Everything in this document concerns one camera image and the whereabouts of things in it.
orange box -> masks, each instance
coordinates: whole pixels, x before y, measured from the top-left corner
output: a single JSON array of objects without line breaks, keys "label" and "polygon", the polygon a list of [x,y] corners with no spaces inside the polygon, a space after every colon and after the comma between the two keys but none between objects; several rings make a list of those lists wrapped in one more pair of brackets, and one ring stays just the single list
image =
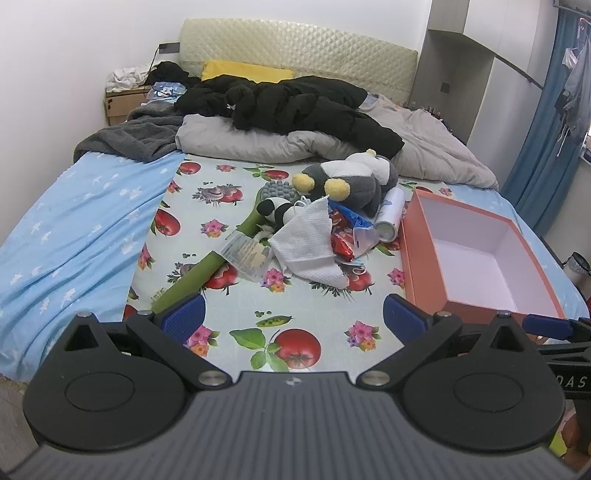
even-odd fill
[{"label": "orange box", "polygon": [[536,313],[564,318],[558,298],[512,220],[416,190],[400,228],[407,300],[433,314],[489,323],[498,310],[521,324]]}]

light blue blanket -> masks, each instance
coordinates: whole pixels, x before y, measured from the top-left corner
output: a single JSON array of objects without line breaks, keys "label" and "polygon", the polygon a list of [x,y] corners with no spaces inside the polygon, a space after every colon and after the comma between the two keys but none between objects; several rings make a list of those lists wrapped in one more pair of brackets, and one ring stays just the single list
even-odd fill
[{"label": "light blue blanket", "polygon": [[85,154],[0,248],[0,372],[30,380],[76,312],[121,321],[162,195],[184,158]]}]

gray fleece blanket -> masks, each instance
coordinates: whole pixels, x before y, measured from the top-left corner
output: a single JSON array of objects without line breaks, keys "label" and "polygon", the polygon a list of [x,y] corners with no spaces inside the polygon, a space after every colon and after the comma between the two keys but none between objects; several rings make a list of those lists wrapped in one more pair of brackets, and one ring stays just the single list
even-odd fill
[{"label": "gray fleece blanket", "polygon": [[80,142],[74,163],[86,152],[100,152],[150,163],[176,150],[174,137],[183,116],[169,102],[157,101],[132,110],[126,122],[103,128]]}]

stuffed toy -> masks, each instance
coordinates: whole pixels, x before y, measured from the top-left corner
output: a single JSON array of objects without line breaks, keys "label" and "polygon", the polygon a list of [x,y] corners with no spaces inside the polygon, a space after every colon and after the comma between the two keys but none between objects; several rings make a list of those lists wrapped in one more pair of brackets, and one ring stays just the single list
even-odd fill
[{"label": "stuffed toy", "polygon": [[267,198],[256,206],[256,211],[271,223],[277,225],[278,230],[303,209],[303,206],[294,205],[289,200],[281,197]]},{"label": "stuffed toy", "polygon": [[398,183],[398,173],[387,158],[368,150],[345,160],[310,165],[293,175],[292,183],[312,201],[328,195],[334,202],[374,217],[386,192]]}]

nightstand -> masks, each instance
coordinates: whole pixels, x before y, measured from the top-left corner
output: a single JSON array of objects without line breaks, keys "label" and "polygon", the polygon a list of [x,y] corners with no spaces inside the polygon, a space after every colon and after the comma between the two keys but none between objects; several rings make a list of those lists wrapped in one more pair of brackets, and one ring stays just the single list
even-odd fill
[{"label": "nightstand", "polygon": [[106,93],[105,109],[109,125],[125,122],[130,111],[147,102],[146,95],[151,88],[150,85],[146,85],[123,92]]}]

